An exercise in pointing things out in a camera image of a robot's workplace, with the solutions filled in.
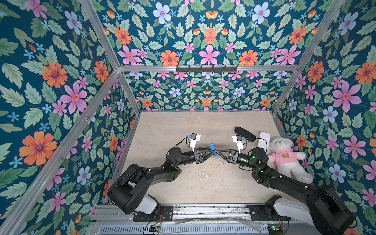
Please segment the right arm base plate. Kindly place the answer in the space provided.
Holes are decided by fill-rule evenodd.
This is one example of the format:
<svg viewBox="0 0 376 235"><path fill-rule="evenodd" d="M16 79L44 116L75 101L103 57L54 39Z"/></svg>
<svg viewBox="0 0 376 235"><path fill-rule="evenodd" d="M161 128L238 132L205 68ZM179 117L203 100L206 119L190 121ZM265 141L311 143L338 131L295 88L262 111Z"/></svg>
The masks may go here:
<svg viewBox="0 0 376 235"><path fill-rule="evenodd" d="M247 205L253 221L291 221L288 216L281 216L274 208L276 201L282 199L280 195L274 195L264 204Z"/></svg>

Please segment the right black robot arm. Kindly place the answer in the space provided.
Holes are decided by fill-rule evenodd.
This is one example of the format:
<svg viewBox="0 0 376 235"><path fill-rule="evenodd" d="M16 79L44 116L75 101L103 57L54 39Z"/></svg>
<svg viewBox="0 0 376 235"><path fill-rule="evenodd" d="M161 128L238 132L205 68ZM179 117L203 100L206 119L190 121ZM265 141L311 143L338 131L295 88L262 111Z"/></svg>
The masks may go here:
<svg viewBox="0 0 376 235"><path fill-rule="evenodd" d="M356 222L355 215L330 187L306 184L284 176L267 165L263 148L254 148L248 154L237 150L218 150L217 154L232 164L252 169L254 180L267 188L283 192L308 207L313 225L322 235L342 235Z"/></svg>

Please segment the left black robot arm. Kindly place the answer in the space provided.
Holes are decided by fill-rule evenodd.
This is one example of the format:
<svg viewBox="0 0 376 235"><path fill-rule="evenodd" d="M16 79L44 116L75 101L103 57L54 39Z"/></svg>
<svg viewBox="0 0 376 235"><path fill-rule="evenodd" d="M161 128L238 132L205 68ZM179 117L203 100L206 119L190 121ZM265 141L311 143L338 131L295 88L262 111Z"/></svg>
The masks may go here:
<svg viewBox="0 0 376 235"><path fill-rule="evenodd" d="M200 164L215 154L214 150L196 148L182 152L178 147L171 148L165 162L159 167L141 167L132 164L111 185L107 196L112 204L118 206L125 214L142 212L155 215L159 212L159 202L147 195L150 186L158 183L172 182L180 175L180 165Z"/></svg>

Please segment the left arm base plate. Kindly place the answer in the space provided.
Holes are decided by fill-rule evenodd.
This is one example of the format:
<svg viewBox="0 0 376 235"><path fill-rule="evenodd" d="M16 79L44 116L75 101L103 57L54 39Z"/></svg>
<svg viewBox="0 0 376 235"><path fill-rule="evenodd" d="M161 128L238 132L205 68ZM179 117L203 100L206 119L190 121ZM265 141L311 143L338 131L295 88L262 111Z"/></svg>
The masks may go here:
<svg viewBox="0 0 376 235"><path fill-rule="evenodd" d="M133 222L172 221L173 206L162 206L155 198L147 195L134 211Z"/></svg>

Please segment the blue lego brick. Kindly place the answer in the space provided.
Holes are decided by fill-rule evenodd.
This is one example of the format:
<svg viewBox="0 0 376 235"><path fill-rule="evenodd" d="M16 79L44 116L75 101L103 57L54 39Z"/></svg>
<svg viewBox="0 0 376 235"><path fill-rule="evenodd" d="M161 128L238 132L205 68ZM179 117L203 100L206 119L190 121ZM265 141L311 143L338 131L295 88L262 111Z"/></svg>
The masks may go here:
<svg viewBox="0 0 376 235"><path fill-rule="evenodd" d="M213 153L213 157L217 157L217 150L216 150L215 145L214 145L214 144L210 144L210 145L209 145L209 148L210 148L210 150L211 150L212 153Z"/></svg>

